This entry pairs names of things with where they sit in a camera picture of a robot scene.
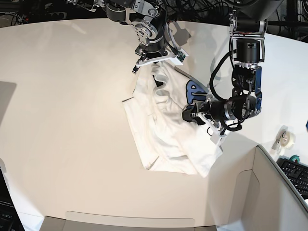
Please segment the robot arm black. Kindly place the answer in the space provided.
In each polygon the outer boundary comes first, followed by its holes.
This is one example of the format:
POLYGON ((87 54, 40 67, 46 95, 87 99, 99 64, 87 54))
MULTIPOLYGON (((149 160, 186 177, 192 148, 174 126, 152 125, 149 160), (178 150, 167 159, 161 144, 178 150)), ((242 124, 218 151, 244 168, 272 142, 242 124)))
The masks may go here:
POLYGON ((213 70, 210 94, 187 85, 188 105, 182 119, 198 125, 209 123, 223 135, 225 131, 239 131, 242 124, 261 112, 262 92, 260 62, 265 61, 265 33, 268 18, 281 5, 280 0, 245 0, 242 3, 228 2, 233 6, 230 13, 229 51, 213 70), (214 78, 226 60, 232 65, 232 96, 224 99, 214 87, 214 78))
POLYGON ((176 59, 179 49, 170 44, 167 4, 164 0, 70 0, 71 4, 95 12, 102 8, 108 19, 131 26, 138 37, 135 53, 140 57, 136 67, 176 59))

